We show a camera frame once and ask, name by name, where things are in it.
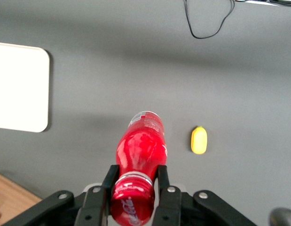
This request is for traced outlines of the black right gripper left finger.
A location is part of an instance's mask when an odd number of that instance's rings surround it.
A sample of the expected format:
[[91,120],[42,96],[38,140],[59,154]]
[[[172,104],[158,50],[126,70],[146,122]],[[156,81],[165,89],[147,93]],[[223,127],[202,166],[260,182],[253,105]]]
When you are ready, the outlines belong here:
[[112,189],[119,178],[119,166],[111,165],[100,186],[93,186],[86,192],[74,225],[106,226],[110,214]]

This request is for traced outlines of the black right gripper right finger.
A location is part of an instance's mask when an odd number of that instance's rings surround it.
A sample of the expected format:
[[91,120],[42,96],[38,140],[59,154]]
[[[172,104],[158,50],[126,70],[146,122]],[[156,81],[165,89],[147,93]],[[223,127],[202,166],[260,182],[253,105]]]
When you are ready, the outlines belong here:
[[159,202],[155,210],[152,226],[181,225],[181,190],[170,185],[167,166],[157,168],[157,185]]

